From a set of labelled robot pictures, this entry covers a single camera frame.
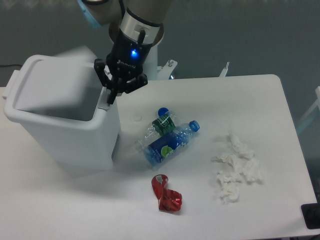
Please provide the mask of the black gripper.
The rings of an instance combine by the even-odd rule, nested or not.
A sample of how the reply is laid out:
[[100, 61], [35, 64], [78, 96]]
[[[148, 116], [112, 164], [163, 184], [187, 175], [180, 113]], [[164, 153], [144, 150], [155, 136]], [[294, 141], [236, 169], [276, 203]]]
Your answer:
[[[139, 30], [137, 40], [120, 30], [106, 62], [100, 58], [94, 60], [93, 67], [102, 86], [110, 90], [107, 104], [113, 105], [118, 94], [129, 94], [148, 84], [148, 78], [142, 72], [152, 44], [144, 43], [146, 38], [144, 29]], [[106, 66], [112, 75], [111, 79], [105, 73]]]

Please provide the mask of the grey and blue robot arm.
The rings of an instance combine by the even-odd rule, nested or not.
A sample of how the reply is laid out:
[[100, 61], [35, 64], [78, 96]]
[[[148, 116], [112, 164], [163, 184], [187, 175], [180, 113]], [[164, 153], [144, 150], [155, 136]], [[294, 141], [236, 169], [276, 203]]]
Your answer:
[[110, 91], [107, 104], [117, 95], [148, 84], [143, 72], [146, 58], [171, 6], [170, 0], [80, 0], [87, 21], [94, 27], [119, 23], [118, 33], [105, 60], [95, 59], [94, 70]]

